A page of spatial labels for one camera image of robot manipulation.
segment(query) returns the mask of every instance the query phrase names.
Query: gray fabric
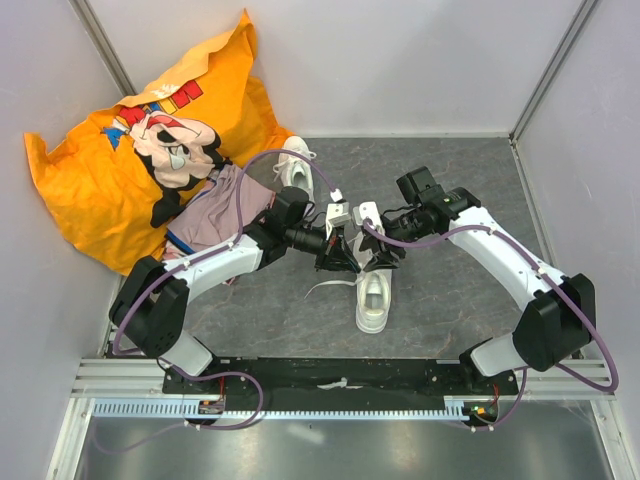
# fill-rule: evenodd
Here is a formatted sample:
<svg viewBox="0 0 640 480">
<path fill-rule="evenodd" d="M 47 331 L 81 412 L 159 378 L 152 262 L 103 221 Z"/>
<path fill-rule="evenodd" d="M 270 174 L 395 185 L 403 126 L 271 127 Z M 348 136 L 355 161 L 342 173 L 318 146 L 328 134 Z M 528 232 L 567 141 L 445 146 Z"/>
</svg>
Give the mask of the gray fabric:
<svg viewBox="0 0 640 480">
<path fill-rule="evenodd" d="M 168 228 L 182 242 L 199 252 L 229 239 L 238 231 L 236 184 L 240 168 L 227 165 L 216 182 L 209 181 Z M 242 222 L 251 223 L 271 204 L 274 193 L 245 175 L 240 191 Z"/>
</svg>

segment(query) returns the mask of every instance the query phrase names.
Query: shoe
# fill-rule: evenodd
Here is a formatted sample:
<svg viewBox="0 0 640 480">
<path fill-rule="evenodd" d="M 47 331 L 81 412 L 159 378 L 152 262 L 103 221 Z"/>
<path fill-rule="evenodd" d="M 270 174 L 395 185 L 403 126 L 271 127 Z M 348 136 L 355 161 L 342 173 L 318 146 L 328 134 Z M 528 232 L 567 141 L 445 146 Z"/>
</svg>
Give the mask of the shoe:
<svg viewBox="0 0 640 480">
<path fill-rule="evenodd" d="M 282 148 L 300 153 L 310 160 L 316 158 L 316 154 L 309 151 L 305 141 L 297 136 L 287 138 Z M 313 202 L 313 178 L 311 177 L 311 167 L 307 162 L 293 155 L 281 153 L 278 157 L 278 163 L 273 166 L 273 171 L 276 178 L 280 177 L 282 185 L 301 188 L 309 195 L 309 201 Z"/>
<path fill-rule="evenodd" d="M 361 233 L 353 244 L 353 256 L 361 269 L 373 258 L 371 250 L 360 251 L 364 235 Z M 372 272 L 362 270 L 356 280 L 358 305 L 356 325 L 365 333 L 380 333 L 387 325 L 391 305 L 391 270 L 380 269 Z"/>
</svg>

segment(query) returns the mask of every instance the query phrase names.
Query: purple cable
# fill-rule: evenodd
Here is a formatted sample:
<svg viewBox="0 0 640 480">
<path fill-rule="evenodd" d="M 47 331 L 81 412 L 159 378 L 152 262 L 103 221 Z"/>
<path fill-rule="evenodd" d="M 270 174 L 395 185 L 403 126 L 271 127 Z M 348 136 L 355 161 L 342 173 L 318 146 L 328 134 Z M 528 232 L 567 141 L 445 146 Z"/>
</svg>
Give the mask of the purple cable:
<svg viewBox="0 0 640 480">
<path fill-rule="evenodd" d="M 260 160 L 261 158 L 263 158 L 263 157 L 265 157 L 267 155 L 270 155 L 272 153 L 286 153 L 288 155 L 293 155 L 294 157 L 297 157 L 297 158 L 299 158 L 301 160 L 304 160 L 326 182 L 326 184 L 329 186 L 329 189 L 332 192 L 337 190 L 335 184 L 329 179 L 329 177 L 327 177 L 327 175 L 314 162 L 312 162 L 311 160 L 309 160 L 304 155 L 302 155 L 302 154 L 300 154 L 298 152 L 294 152 L 292 150 L 283 150 L 283 149 L 280 149 L 280 148 L 274 148 L 274 149 L 271 149 L 271 150 L 265 150 L 264 152 L 258 153 L 253 158 L 251 158 L 251 160 L 249 160 L 247 162 L 247 164 L 244 166 L 244 168 L 240 171 L 240 174 L 238 175 L 238 184 L 236 185 L 236 211 L 238 212 L 238 233 L 237 233 L 237 235 L 235 235 L 235 237 L 233 238 L 233 241 L 231 242 L 231 245 L 229 245 L 228 243 L 225 243 L 220 248 L 216 248 L 215 250 L 213 250 L 211 252 L 207 252 L 207 253 L 205 253 L 203 255 L 196 256 L 196 258 L 194 258 L 194 259 L 190 259 L 189 261 L 190 261 L 191 265 L 196 265 L 196 264 L 202 262 L 203 260 L 206 260 L 207 258 L 211 258 L 214 255 L 218 255 L 219 253 L 226 252 L 227 250 L 229 250 L 230 248 L 235 246 L 240 241 L 240 239 L 242 238 L 242 231 L 244 229 L 244 223 L 242 221 L 242 211 L 240 209 L 240 185 L 242 184 L 242 179 L 244 178 L 244 175 L 245 175 L 247 169 L 249 168 L 249 166 L 251 166 L 253 164 L 253 162 L 255 162 L 257 160 Z M 156 288 L 158 288 L 158 286 L 160 286 L 165 280 L 167 280 L 168 278 L 170 278 L 174 274 L 176 274 L 178 272 L 181 272 L 183 270 L 186 270 L 186 269 L 187 269 L 187 265 L 181 264 L 181 265 L 178 265 L 175 268 L 172 268 L 168 272 L 162 274 L 156 281 L 151 283 L 151 285 L 149 285 L 140 294 L 140 296 L 136 299 L 135 302 L 133 302 L 133 305 L 131 305 L 131 308 L 129 309 L 129 311 L 126 313 L 126 315 L 122 319 L 122 322 L 120 323 L 120 326 L 118 327 L 118 330 L 116 331 L 116 336 L 115 336 L 115 338 L 113 340 L 113 353 L 114 353 L 114 355 L 132 355 L 134 353 L 139 353 L 140 352 L 140 350 L 138 348 L 130 348 L 130 349 L 127 349 L 127 350 L 120 350 L 120 342 L 122 341 L 122 335 L 124 335 L 124 331 L 126 330 L 127 326 L 129 325 L 129 322 L 131 322 L 131 319 L 133 318 L 135 313 L 138 311 L 138 308 L 140 308 L 140 305 L 142 305 L 142 303 L 149 297 L 149 295 L 151 295 L 151 293 Z"/>
<path fill-rule="evenodd" d="M 492 230 L 486 225 L 465 225 L 462 227 L 456 227 L 452 230 L 449 230 L 446 233 L 443 233 L 439 237 L 434 238 L 431 241 L 415 242 L 415 243 L 401 242 L 398 240 L 394 240 L 392 238 L 388 238 L 378 233 L 371 226 L 370 221 L 365 222 L 363 224 L 363 227 L 367 232 L 369 232 L 378 240 L 386 242 L 389 245 L 394 245 L 396 247 L 401 247 L 401 248 L 429 248 L 429 247 L 433 247 L 434 245 L 438 245 L 439 243 L 442 243 L 447 238 L 455 235 L 456 233 L 464 232 L 467 230 L 481 230 L 483 232 L 487 232 L 489 235 L 495 235 L 500 240 L 506 242 L 511 248 L 513 248 L 518 253 L 518 255 L 520 255 L 531 266 L 532 270 L 537 272 L 538 269 L 540 268 L 538 265 L 538 262 L 536 262 L 533 258 L 531 258 L 531 255 L 529 255 L 527 251 L 524 248 L 522 248 L 522 246 L 518 242 L 516 242 L 513 238 L 501 232 L 500 230 Z M 600 385 L 598 383 L 595 383 L 589 380 L 588 378 L 579 374 L 575 370 L 567 367 L 566 365 L 562 365 L 559 363 L 556 366 L 562 371 L 577 378 L 581 382 L 585 383 L 586 385 L 596 390 L 599 390 L 605 393 L 615 392 L 616 389 L 618 388 L 618 385 L 620 384 L 620 377 L 618 375 L 618 369 L 613 360 L 613 356 L 611 355 L 611 352 L 609 351 L 606 344 L 604 343 L 604 340 L 602 339 L 600 334 L 596 331 L 595 327 L 591 324 L 587 316 L 582 312 L 582 310 L 580 310 L 580 308 L 575 304 L 575 302 L 571 300 L 566 293 L 564 293 L 564 291 L 558 286 L 558 284 L 556 284 L 551 279 L 551 277 L 549 277 L 549 275 L 547 275 L 546 273 L 542 273 L 540 277 L 553 289 L 554 292 L 556 292 L 556 294 L 562 299 L 562 301 L 567 304 L 567 306 L 571 309 L 571 311 L 576 314 L 576 316 L 580 319 L 580 321 L 585 326 L 589 334 L 591 334 L 591 336 L 596 342 L 596 345 L 598 345 L 598 348 L 600 348 L 600 351 L 602 352 L 602 356 L 604 357 L 605 362 L 607 363 L 607 367 L 609 367 L 609 373 L 611 374 L 611 383 L 609 385 Z"/>
</svg>

